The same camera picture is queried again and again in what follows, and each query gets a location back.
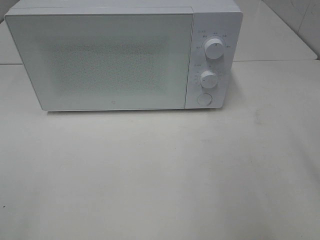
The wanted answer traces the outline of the white microwave oven body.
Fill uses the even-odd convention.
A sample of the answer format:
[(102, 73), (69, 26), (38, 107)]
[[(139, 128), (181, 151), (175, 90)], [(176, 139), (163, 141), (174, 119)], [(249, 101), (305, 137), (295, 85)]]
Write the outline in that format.
[[(184, 107), (98, 111), (221, 108), (226, 96), (243, 20), (243, 13), (232, 0), (21, 0), (9, 9), (4, 15), (4, 20), (10, 32), (7, 23), (8, 16), (182, 14), (192, 15)], [(224, 54), (220, 58), (211, 60), (206, 57), (203, 44), (207, 39), (214, 36), (220, 37), (224, 41), (225, 48)], [(205, 71), (214, 71), (218, 74), (218, 82), (214, 88), (206, 89), (201, 86), (200, 75)], [(198, 104), (197, 98), (201, 94), (210, 94), (212, 96), (212, 103), (209, 106)]]

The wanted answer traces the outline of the round white door button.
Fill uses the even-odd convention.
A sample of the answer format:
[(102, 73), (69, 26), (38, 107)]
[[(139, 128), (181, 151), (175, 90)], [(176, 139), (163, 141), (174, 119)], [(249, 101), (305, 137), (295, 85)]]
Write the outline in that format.
[(209, 106), (212, 101), (213, 97), (209, 93), (203, 93), (197, 98), (197, 103), (201, 106)]

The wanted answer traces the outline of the white microwave door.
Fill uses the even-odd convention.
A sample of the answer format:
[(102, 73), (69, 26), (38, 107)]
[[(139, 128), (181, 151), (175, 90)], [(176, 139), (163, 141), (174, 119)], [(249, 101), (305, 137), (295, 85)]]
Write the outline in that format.
[(8, 16), (45, 111), (181, 109), (193, 16)]

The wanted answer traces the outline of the white upper power knob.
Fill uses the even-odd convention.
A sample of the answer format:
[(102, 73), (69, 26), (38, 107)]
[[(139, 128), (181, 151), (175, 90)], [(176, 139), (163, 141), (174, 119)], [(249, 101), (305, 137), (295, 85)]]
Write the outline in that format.
[(224, 41), (218, 37), (213, 36), (208, 38), (203, 43), (205, 56), (210, 60), (216, 60), (223, 56), (225, 51), (225, 43)]

